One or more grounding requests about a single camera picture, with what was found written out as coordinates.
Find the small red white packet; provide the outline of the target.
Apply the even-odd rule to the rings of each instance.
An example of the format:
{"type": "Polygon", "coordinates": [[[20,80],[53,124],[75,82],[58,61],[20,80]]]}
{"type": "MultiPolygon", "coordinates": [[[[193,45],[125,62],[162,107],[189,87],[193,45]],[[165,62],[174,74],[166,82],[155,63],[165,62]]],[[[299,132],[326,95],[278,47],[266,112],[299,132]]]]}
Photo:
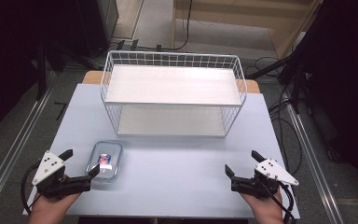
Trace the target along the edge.
{"type": "Polygon", "coordinates": [[[111,159],[112,159],[112,157],[109,154],[102,153],[99,156],[99,159],[98,159],[98,163],[100,164],[100,168],[101,169],[111,170],[112,169],[111,159]]]}

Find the white wire two-tier shelf rack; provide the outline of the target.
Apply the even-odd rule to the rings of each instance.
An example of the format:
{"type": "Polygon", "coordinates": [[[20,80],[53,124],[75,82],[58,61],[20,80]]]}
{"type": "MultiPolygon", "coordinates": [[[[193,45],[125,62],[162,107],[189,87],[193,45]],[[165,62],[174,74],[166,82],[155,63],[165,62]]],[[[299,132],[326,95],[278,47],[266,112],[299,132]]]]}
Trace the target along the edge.
{"type": "Polygon", "coordinates": [[[101,98],[118,135],[224,137],[247,83],[235,55],[112,50],[101,98]]]}

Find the dark cabinet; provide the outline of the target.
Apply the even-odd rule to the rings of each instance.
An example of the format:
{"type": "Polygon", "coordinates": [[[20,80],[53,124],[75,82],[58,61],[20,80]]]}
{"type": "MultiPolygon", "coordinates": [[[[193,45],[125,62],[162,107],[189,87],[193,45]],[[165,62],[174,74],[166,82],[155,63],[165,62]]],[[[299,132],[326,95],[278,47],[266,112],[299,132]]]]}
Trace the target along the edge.
{"type": "Polygon", "coordinates": [[[117,0],[76,0],[80,12],[81,53],[96,57],[107,50],[118,21],[117,0]]]}

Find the light wooden frame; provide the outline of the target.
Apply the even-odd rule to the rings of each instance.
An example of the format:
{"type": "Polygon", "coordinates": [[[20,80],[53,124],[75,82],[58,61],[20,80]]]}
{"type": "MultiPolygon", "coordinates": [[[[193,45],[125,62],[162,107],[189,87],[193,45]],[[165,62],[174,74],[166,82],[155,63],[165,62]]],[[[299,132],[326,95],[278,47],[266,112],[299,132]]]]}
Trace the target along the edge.
{"type": "Polygon", "coordinates": [[[277,56],[289,54],[315,18],[323,0],[173,0],[172,21],[193,21],[267,28],[277,56]]]}

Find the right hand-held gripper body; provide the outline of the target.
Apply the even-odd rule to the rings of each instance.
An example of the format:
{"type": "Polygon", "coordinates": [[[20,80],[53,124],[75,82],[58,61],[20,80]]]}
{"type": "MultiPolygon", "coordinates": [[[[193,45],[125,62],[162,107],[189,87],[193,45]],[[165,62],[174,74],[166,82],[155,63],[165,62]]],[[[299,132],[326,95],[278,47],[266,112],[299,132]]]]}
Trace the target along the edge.
{"type": "Polygon", "coordinates": [[[297,186],[299,182],[273,159],[264,159],[255,166],[254,176],[244,178],[230,171],[231,190],[267,199],[278,191],[280,184],[297,186]]]}

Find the person's left hand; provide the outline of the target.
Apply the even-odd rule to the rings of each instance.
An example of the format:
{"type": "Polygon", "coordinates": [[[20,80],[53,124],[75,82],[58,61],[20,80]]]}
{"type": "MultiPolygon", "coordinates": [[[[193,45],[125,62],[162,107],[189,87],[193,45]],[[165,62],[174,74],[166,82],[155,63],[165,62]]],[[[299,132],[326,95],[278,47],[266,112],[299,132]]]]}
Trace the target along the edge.
{"type": "Polygon", "coordinates": [[[28,224],[60,224],[79,197],[79,194],[72,194],[61,200],[53,200],[36,193],[28,224]]]}

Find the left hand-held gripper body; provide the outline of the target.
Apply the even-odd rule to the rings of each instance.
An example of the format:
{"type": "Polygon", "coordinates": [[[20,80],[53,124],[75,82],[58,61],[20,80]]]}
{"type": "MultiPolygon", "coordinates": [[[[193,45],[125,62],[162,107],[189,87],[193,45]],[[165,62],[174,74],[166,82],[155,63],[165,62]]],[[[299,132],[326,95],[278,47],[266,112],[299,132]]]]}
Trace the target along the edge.
{"type": "Polygon", "coordinates": [[[45,152],[32,181],[39,194],[48,199],[62,199],[68,195],[90,191],[91,178],[88,175],[64,176],[65,162],[53,152],[45,152]]]}

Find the metal floor rail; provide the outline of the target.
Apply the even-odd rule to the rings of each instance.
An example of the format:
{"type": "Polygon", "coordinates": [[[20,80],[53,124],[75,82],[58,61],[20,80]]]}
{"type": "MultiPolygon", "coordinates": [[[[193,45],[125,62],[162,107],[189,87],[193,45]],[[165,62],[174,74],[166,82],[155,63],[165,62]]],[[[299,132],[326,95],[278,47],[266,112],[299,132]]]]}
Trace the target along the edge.
{"type": "Polygon", "coordinates": [[[51,89],[47,89],[38,100],[31,96],[33,92],[26,92],[0,123],[0,192],[45,107],[51,89]]]}
{"type": "Polygon", "coordinates": [[[303,153],[310,168],[310,173],[319,192],[320,199],[330,224],[345,224],[338,209],[337,201],[324,177],[324,172],[317,160],[316,154],[314,153],[300,115],[296,113],[291,105],[287,107],[287,110],[299,138],[300,145],[303,148],[303,153]]]}

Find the black metal stand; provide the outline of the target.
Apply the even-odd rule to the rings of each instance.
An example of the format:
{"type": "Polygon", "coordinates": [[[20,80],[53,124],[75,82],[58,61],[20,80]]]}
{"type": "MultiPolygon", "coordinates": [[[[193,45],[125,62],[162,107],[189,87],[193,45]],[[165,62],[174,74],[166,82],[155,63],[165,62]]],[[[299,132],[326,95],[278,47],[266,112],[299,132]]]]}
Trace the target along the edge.
{"type": "Polygon", "coordinates": [[[292,53],[283,59],[278,59],[275,63],[272,63],[263,69],[258,69],[255,73],[246,75],[245,78],[255,80],[280,67],[282,67],[282,71],[278,77],[279,83],[288,86],[290,81],[293,80],[293,89],[289,98],[289,103],[298,114],[299,93],[301,79],[304,75],[304,63],[301,57],[296,53],[292,53]]]}
{"type": "Polygon", "coordinates": [[[46,82],[46,54],[45,43],[40,42],[37,48],[37,96],[36,100],[39,101],[47,89],[46,82]]]}

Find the person's right hand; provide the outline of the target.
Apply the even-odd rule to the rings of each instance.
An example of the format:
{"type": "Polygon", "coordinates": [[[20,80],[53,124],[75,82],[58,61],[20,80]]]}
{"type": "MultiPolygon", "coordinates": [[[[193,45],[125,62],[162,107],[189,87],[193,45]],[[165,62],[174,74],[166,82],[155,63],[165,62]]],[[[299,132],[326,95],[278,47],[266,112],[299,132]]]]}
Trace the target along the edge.
{"type": "Polygon", "coordinates": [[[261,200],[244,193],[241,197],[250,205],[259,224],[283,224],[282,209],[272,198],[261,200]]]}

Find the clear plastic lidded container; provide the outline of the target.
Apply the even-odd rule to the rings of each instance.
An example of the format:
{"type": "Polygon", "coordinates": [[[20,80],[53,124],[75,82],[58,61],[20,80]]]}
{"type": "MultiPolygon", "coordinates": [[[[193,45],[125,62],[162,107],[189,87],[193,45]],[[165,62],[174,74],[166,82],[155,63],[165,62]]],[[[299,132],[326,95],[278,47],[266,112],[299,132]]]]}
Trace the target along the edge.
{"type": "Polygon", "coordinates": [[[124,152],[124,148],[119,142],[111,141],[111,140],[98,141],[94,145],[93,150],[90,153],[89,162],[86,167],[86,173],[90,171],[95,165],[99,164],[98,163],[99,156],[102,153],[106,153],[112,157],[111,159],[112,169],[107,170],[107,169],[100,168],[100,173],[97,176],[95,176],[93,180],[99,183],[113,182],[117,177],[123,152],[124,152]]]}

